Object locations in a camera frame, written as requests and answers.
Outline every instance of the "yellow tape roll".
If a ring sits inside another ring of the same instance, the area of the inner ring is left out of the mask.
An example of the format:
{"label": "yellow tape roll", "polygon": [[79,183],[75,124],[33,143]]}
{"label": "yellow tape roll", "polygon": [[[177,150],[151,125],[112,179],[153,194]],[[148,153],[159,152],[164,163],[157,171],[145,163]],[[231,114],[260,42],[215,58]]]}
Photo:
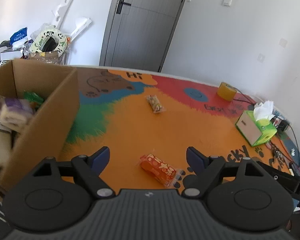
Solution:
{"label": "yellow tape roll", "polygon": [[237,90],[225,82],[221,82],[217,91],[217,95],[227,101],[232,101],[236,93]]}

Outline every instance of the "colorful play mat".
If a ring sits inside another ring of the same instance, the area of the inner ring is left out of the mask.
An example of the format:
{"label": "colorful play mat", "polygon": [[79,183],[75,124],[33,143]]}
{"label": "colorful play mat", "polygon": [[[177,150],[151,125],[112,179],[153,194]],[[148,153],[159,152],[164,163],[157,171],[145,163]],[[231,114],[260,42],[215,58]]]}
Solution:
{"label": "colorful play mat", "polygon": [[[110,148],[110,162],[100,177],[119,192],[121,188],[162,189],[163,186],[138,166],[142,155],[152,153],[176,169],[183,169],[179,191],[195,179],[186,162],[186,149],[195,147],[206,156],[223,156],[229,162],[242,157],[260,160],[288,172],[265,145],[250,147],[235,127],[243,110],[252,105],[225,101],[217,88],[191,81],[137,72],[78,68],[80,109],[60,160],[92,155]],[[154,114],[146,100],[157,95],[165,112]],[[246,100],[237,93],[235,99]],[[286,150],[294,146],[282,136]],[[272,142],[285,152],[279,138]]]}

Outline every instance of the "tissue box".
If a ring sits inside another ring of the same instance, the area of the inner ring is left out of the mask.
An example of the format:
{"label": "tissue box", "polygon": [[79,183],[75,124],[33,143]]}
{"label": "tissue box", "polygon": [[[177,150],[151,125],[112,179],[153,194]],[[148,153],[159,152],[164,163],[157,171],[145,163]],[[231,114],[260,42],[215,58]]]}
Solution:
{"label": "tissue box", "polygon": [[257,146],[269,141],[277,132],[276,127],[268,120],[256,121],[253,111],[244,111],[235,126],[251,146]]}

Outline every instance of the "blue circle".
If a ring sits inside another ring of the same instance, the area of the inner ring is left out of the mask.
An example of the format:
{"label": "blue circle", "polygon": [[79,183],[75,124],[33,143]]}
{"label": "blue circle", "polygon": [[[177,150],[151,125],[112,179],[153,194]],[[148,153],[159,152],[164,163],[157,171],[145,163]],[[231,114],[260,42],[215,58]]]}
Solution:
{"label": "blue circle", "polygon": [[199,102],[208,102],[207,96],[201,91],[194,88],[185,88],[183,90],[189,97]]}

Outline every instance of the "cardboard box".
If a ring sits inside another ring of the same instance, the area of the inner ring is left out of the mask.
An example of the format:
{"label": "cardboard box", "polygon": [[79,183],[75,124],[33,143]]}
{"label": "cardboard box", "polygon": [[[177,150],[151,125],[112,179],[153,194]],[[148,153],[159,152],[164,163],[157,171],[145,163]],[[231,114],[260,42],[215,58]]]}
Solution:
{"label": "cardboard box", "polygon": [[277,132],[276,127],[267,119],[256,121],[253,111],[244,111],[236,122],[236,127],[251,146],[268,142]]}
{"label": "cardboard box", "polygon": [[72,67],[17,59],[0,67],[0,95],[22,98],[23,91],[45,99],[11,150],[0,173],[9,190],[44,157],[59,157],[79,109],[77,70]]}

